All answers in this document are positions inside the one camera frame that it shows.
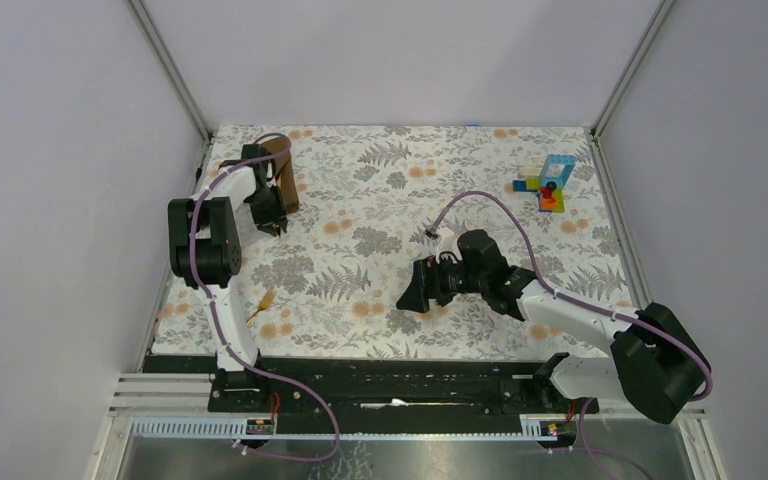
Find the brown cloth napkin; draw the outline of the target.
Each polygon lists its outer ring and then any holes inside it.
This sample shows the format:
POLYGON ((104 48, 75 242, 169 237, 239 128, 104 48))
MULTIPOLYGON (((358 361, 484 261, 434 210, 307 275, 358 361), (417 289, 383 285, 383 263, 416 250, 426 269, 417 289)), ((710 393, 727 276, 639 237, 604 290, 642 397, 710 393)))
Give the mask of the brown cloth napkin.
MULTIPOLYGON (((270 154, 278 154, 291 146, 289 140, 274 138, 265 143, 270 154)), ((289 151, 275 158, 276 184, 280 190, 283 205, 288 214, 294 214, 299 210, 299 197, 296 188, 293 171, 292 155, 289 151)))

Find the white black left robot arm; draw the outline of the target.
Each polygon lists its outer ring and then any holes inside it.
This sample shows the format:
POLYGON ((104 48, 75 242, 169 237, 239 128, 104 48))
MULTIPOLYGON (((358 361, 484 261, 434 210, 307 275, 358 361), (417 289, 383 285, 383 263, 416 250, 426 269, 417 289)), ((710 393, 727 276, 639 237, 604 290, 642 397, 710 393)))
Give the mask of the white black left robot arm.
POLYGON ((279 238, 287 231, 278 157, 262 139, 245 144, 197 193, 167 207, 172 273, 196 292, 216 345, 214 395, 231 392, 248 411, 267 404, 271 387, 251 371, 260 352, 239 291, 240 235, 279 238))

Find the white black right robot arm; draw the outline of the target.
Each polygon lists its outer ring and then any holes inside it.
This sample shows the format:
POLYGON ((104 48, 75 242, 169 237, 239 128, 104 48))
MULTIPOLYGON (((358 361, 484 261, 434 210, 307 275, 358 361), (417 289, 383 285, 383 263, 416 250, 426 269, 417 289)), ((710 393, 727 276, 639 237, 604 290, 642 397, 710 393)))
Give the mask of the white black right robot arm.
POLYGON ((428 235, 435 250, 413 262, 398 309, 426 313, 457 295, 478 295, 498 314, 558 328, 602 351, 600 358, 560 353, 546 361, 533 386, 543 410, 557 412, 578 399, 617 400, 669 424, 688 403, 710 394, 711 366, 668 307, 592 303, 509 264, 484 230, 440 228, 428 235))

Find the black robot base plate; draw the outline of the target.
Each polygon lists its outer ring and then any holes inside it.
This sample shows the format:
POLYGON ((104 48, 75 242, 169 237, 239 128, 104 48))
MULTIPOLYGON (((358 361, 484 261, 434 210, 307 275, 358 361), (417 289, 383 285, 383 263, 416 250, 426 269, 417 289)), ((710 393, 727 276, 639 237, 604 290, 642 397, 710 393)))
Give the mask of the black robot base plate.
POLYGON ((601 404, 567 400, 540 362, 262 357, 257 391, 214 395, 216 360, 150 356, 149 373, 205 374, 211 413, 274 415, 283 434, 513 434, 521 416, 564 421, 601 404))

